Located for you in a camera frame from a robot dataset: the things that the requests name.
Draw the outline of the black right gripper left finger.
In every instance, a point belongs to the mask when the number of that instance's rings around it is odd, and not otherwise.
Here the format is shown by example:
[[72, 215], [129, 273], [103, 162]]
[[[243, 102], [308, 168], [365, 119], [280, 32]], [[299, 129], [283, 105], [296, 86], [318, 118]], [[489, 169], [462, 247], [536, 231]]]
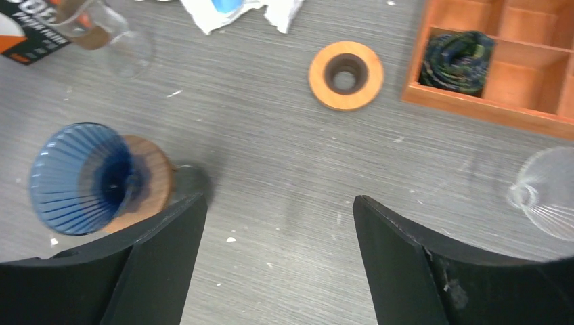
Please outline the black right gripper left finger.
[[201, 194], [87, 244], [1, 264], [2, 324], [179, 324], [207, 213]]

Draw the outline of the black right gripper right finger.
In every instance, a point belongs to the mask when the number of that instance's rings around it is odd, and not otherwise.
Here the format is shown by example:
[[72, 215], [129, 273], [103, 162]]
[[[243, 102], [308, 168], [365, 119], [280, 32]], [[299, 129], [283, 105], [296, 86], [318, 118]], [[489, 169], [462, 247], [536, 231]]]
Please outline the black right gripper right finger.
[[572, 324], [573, 259], [536, 262], [465, 244], [369, 196], [353, 216], [379, 324]]

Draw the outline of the blue glass dripper cone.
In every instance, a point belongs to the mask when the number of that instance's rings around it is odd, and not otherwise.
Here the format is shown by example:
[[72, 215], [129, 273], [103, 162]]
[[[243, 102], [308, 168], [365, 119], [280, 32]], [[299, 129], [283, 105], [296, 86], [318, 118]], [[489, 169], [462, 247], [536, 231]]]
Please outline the blue glass dripper cone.
[[135, 157], [115, 130], [93, 122], [66, 125], [42, 146], [29, 195], [39, 221], [69, 236], [109, 225], [143, 187]]

